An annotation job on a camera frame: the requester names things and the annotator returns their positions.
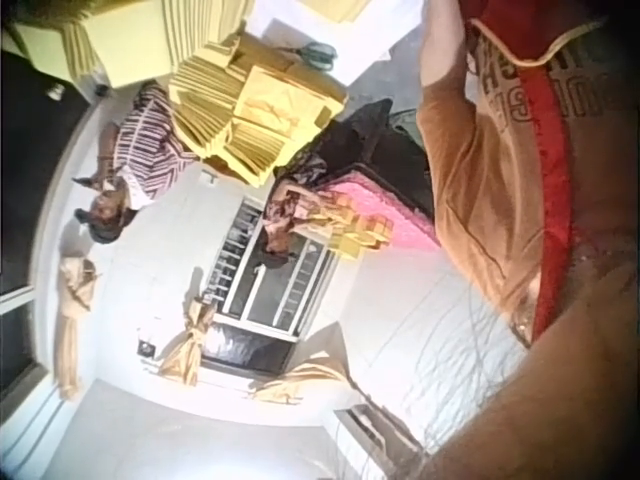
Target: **yellow curtain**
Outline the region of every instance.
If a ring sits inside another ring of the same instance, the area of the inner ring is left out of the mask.
[[[78,379],[78,322],[91,310],[97,275],[93,262],[82,257],[66,257],[60,262],[62,290],[58,317],[55,374],[64,400],[80,391]]]
[[[330,357],[312,358],[277,379],[252,392],[256,400],[272,403],[298,404],[305,390],[326,383],[339,383],[353,388],[344,366]]]
[[[185,385],[195,386],[202,360],[202,348],[216,308],[193,300],[186,315],[184,342],[174,348],[160,366],[159,374]]]

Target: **scissors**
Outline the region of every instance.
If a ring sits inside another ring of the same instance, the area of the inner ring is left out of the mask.
[[[321,72],[333,70],[333,63],[338,58],[338,52],[326,43],[311,42],[302,48],[280,47],[278,50],[298,55],[302,61]]]

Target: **orange t-shirt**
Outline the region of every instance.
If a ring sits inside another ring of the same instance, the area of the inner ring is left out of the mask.
[[[637,262],[638,103],[617,50],[596,30],[546,64],[571,144],[574,244],[558,315],[620,261]],[[518,71],[480,34],[478,102],[440,82],[418,111],[436,233],[454,264],[525,342],[542,259],[542,180]]]

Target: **pink cloth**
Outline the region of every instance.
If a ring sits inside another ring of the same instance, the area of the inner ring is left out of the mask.
[[[327,185],[325,190],[349,195],[360,215],[384,215],[393,222],[391,245],[398,248],[437,250],[433,223],[421,212],[412,212],[398,198],[359,172]]]

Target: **woman in striped shirt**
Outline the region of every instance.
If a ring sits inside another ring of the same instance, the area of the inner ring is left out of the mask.
[[[89,211],[78,209],[75,216],[95,242],[112,243],[196,159],[173,131],[166,92],[156,82],[145,83],[122,124],[109,123],[102,131],[96,173],[74,179],[100,192]]]

